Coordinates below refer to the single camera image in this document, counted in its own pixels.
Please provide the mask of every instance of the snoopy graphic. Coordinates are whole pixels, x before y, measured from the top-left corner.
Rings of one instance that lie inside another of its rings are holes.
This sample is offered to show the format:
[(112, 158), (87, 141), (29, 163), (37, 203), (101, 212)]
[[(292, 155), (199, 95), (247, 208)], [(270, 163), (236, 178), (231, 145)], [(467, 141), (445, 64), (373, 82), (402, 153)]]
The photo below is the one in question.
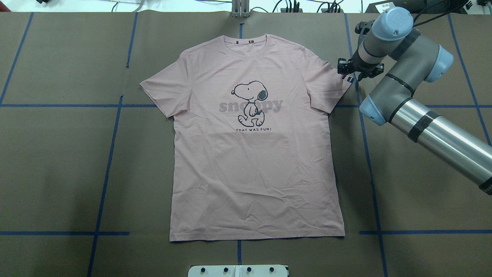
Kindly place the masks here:
[(263, 83), (260, 81), (252, 81), (248, 84), (239, 84), (234, 87), (231, 92), (235, 96), (247, 101), (244, 108), (244, 115), (238, 116), (238, 121), (243, 126), (254, 127), (263, 125), (265, 122), (265, 113), (263, 110), (258, 110), (256, 101), (263, 101), (268, 97), (268, 92)]

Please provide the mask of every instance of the pink t-shirt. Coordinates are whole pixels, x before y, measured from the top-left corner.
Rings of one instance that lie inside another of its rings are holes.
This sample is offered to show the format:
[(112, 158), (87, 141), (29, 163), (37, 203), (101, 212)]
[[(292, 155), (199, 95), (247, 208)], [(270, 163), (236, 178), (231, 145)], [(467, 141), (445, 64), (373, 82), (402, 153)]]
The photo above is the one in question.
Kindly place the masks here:
[(174, 116), (170, 241), (345, 235), (327, 113), (350, 83), (330, 63), (220, 36), (140, 85)]

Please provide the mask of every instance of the sticker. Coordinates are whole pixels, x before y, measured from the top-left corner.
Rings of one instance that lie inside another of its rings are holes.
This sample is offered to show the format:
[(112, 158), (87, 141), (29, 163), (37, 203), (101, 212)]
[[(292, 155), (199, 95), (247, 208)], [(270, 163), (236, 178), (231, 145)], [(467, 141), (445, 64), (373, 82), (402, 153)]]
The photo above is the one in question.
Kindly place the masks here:
[(388, 3), (383, 3), (383, 4), (379, 4), (379, 5), (375, 5), (377, 11), (379, 13), (382, 13), (383, 11), (389, 9), (389, 8), (393, 8), (395, 7), (395, 4), (393, 4), (393, 2), (388, 2)]

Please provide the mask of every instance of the blue cap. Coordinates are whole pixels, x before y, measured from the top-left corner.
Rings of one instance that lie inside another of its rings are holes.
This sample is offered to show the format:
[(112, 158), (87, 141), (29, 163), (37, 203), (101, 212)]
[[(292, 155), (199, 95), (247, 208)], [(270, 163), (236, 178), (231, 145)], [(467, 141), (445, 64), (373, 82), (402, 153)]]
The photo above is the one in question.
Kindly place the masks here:
[(413, 17), (402, 7), (389, 8), (374, 21), (372, 33), (380, 40), (395, 41), (406, 37), (413, 28)]
[(372, 101), (370, 95), (368, 95), (367, 98), (362, 101), (359, 110), (363, 115), (367, 116), (370, 120), (374, 121), (379, 126), (386, 123), (386, 119), (384, 119), (383, 115), (376, 107), (376, 104), (374, 104), (374, 101)]
[(453, 63), (454, 57), (451, 53), (446, 51), (441, 44), (439, 45), (439, 53), (437, 54), (437, 59), (435, 60), (434, 67), (432, 68), (429, 76), (425, 79), (425, 81), (432, 83), (439, 79), (446, 71), (448, 71), (449, 67)]

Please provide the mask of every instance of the red object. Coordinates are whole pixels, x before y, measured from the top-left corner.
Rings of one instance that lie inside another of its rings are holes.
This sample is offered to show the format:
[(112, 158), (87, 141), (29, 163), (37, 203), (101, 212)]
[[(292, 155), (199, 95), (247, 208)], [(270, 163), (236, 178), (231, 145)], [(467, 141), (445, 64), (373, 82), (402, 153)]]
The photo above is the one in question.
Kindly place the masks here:
[(0, 12), (1, 11), (11, 11), (11, 10), (9, 10), (7, 6), (5, 6), (5, 4), (0, 1)]

